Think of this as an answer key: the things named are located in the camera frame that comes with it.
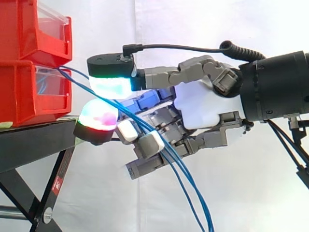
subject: black metal stand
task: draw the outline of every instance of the black metal stand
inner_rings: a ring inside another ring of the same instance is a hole
[[[15,204],[0,206],[0,218],[31,222],[30,232],[61,232],[52,212],[75,148],[75,119],[26,128],[0,130],[0,189]],[[59,153],[41,201],[17,167]]]

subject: warning label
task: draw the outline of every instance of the warning label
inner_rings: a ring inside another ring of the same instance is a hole
[[[62,182],[63,182],[63,180],[59,176],[57,176],[55,181],[54,181],[53,187],[52,187],[52,191],[54,192],[54,194],[56,196],[58,196],[58,194],[60,192]]]

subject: red storage bin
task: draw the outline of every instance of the red storage bin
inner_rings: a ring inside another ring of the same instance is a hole
[[[0,85],[0,127],[52,122],[71,112],[71,83],[55,69],[0,61]]]
[[[0,60],[58,67],[72,60],[71,19],[37,0],[0,0]]]
[[[0,128],[52,122],[71,112],[71,19],[37,0],[0,0]]]

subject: white backdrop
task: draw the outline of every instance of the white backdrop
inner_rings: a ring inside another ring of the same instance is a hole
[[[121,52],[129,43],[170,43],[216,48],[223,40],[266,56],[309,51],[305,0],[44,0],[73,20],[74,59],[87,72],[92,55]],[[200,54],[148,50],[139,68],[177,65]],[[237,66],[222,55],[217,60]],[[74,87],[73,113],[92,97]],[[287,130],[286,121],[276,120]],[[56,157],[18,169],[41,197]],[[57,201],[54,218],[64,232],[199,231],[169,167],[131,181],[124,165],[132,147],[79,145]],[[309,190],[267,125],[227,148],[204,149],[185,160],[210,208],[217,232],[307,231]],[[0,203],[8,203],[0,195]],[[202,210],[197,206],[200,218]],[[1,231],[28,231],[27,222],[0,220]]]

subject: glowing dome sensor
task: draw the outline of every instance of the glowing dome sensor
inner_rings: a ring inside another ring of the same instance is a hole
[[[112,138],[119,112],[100,99],[89,101],[83,108],[74,135],[93,145],[101,145]]]

